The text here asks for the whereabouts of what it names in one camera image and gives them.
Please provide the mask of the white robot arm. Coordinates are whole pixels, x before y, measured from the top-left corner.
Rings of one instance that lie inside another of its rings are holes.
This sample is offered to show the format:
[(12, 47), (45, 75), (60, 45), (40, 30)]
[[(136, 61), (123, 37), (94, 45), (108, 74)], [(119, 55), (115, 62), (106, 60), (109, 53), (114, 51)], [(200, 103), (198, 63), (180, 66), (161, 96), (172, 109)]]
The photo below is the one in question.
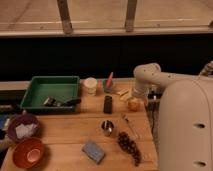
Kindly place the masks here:
[(163, 89), (159, 104), (159, 171), (213, 171), (213, 61), (197, 75), (163, 72), (157, 63), (134, 69), (133, 95), (148, 99)]

